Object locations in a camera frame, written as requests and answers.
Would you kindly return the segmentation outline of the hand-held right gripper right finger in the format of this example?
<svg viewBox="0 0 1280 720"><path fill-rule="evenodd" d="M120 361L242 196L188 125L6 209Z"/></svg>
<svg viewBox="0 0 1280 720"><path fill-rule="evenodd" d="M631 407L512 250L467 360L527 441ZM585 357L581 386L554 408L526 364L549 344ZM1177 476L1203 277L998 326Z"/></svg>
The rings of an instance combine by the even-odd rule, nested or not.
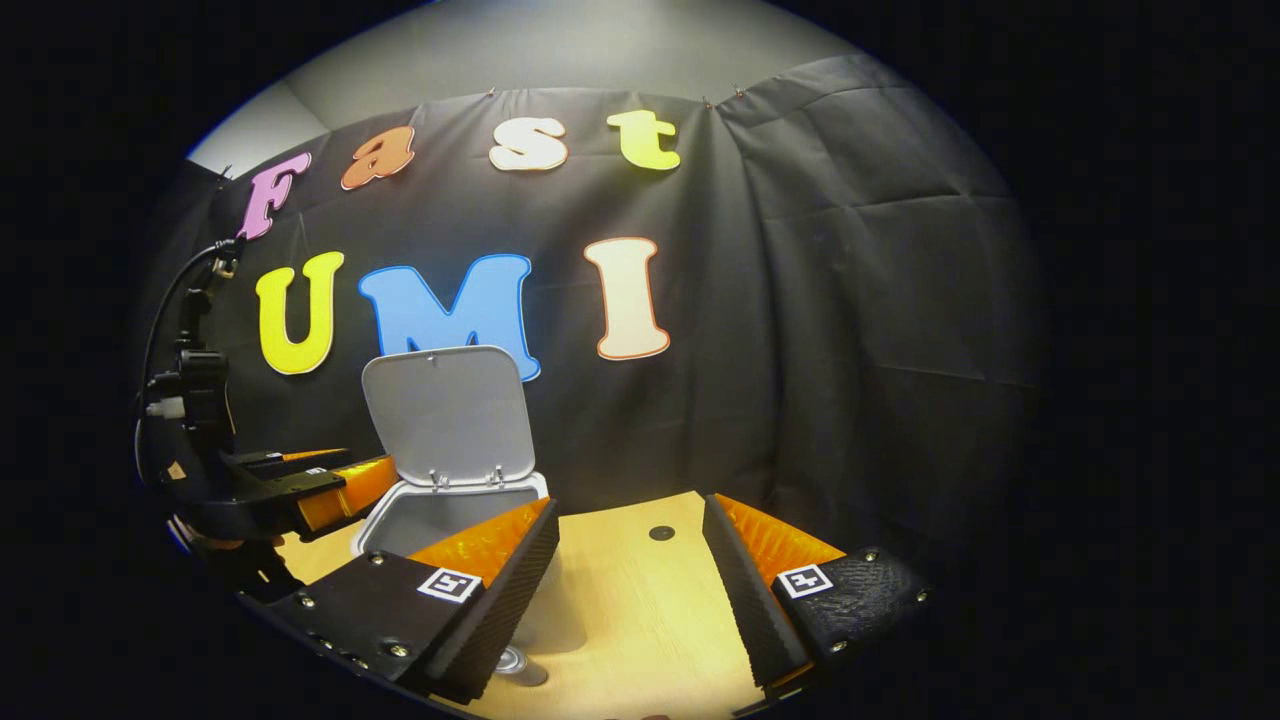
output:
<svg viewBox="0 0 1280 720"><path fill-rule="evenodd" d="M931 602L933 585L888 550L845 552L724 495L704 500L701 533L768 700L852 665Z"/></svg>

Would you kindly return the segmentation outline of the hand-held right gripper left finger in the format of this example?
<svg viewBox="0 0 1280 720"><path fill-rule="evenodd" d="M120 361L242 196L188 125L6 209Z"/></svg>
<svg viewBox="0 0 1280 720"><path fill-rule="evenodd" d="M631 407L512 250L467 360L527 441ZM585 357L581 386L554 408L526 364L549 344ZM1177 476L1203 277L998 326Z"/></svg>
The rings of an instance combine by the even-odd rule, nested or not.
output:
<svg viewBox="0 0 1280 720"><path fill-rule="evenodd" d="M483 696L559 542L553 498L402 497L353 557L308 583L244 571L241 593L353 671L466 705Z"/></svg>

